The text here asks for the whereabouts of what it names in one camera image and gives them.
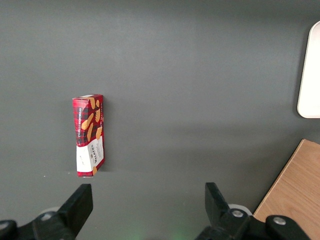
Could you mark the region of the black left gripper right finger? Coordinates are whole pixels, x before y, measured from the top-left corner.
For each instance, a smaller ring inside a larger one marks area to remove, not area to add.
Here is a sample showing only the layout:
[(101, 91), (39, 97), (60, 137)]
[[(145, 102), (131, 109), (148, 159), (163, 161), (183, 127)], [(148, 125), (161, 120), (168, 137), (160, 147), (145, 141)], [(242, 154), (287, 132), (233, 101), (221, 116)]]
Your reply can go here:
[(214, 182), (205, 184), (205, 210), (210, 225), (197, 240), (308, 240), (310, 237), (291, 218), (270, 215), (265, 222), (240, 208), (231, 208)]

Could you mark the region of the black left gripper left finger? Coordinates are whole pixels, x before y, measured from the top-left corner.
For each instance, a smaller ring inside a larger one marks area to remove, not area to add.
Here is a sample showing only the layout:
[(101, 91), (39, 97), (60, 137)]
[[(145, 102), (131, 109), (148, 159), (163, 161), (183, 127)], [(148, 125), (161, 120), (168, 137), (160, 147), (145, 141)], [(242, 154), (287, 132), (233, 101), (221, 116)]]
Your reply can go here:
[(2, 240), (74, 240), (93, 210), (92, 186), (81, 184), (57, 211), (46, 211), (18, 227), (12, 219), (0, 222)]

